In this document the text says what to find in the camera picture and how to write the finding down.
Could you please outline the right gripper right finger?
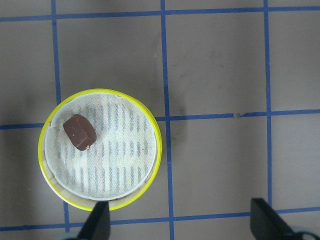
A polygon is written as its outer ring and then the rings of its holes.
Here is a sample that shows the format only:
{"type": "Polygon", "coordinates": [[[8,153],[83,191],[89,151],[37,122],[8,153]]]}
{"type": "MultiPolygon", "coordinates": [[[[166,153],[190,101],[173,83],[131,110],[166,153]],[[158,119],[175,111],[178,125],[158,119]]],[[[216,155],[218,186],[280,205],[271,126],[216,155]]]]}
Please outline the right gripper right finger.
{"type": "Polygon", "coordinates": [[[263,198],[250,201],[250,230],[256,240],[296,240],[295,232],[263,198]]]}

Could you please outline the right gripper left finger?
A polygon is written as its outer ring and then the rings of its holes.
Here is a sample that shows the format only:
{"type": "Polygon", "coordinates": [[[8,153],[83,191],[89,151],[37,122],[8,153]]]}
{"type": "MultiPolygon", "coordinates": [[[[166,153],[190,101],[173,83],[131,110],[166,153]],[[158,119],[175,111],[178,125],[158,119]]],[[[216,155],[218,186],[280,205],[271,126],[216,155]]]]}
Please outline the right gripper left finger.
{"type": "Polygon", "coordinates": [[[111,235],[110,208],[108,201],[97,202],[77,234],[77,240],[108,240],[111,235]]]}

